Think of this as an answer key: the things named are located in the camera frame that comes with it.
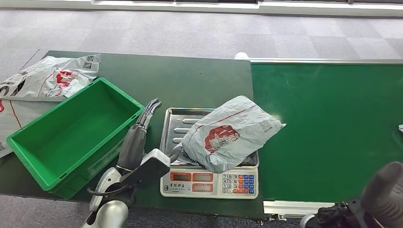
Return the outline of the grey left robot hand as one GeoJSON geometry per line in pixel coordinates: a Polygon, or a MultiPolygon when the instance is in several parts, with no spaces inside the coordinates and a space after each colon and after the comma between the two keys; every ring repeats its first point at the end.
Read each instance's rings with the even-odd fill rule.
{"type": "Polygon", "coordinates": [[[180,151],[169,155],[159,151],[151,152],[150,155],[145,155],[144,153],[147,128],[154,111],[158,109],[161,104],[162,102],[158,98],[150,101],[139,115],[136,123],[129,128],[120,148],[118,162],[115,166],[120,174],[129,174],[140,169],[167,171],[170,164],[178,159],[181,153],[180,151]]]}

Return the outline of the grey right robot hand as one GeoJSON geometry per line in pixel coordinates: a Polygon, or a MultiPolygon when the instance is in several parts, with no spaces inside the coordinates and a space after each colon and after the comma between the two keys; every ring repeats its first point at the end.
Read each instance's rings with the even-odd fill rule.
{"type": "Polygon", "coordinates": [[[388,228],[403,226],[403,164],[391,162],[379,169],[361,196],[362,208],[388,228]]]}

